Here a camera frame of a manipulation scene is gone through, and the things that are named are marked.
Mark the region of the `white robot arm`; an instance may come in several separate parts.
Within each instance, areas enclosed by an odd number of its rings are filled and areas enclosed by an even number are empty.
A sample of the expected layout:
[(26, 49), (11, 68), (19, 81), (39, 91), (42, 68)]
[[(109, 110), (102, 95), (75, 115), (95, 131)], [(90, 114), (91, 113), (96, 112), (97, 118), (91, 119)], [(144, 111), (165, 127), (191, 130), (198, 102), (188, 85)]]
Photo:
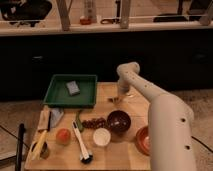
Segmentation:
[(117, 67), (118, 101), (134, 87), (149, 102), (148, 134), (151, 171), (197, 171), (191, 140), (193, 110), (178, 96), (139, 75), (137, 62)]

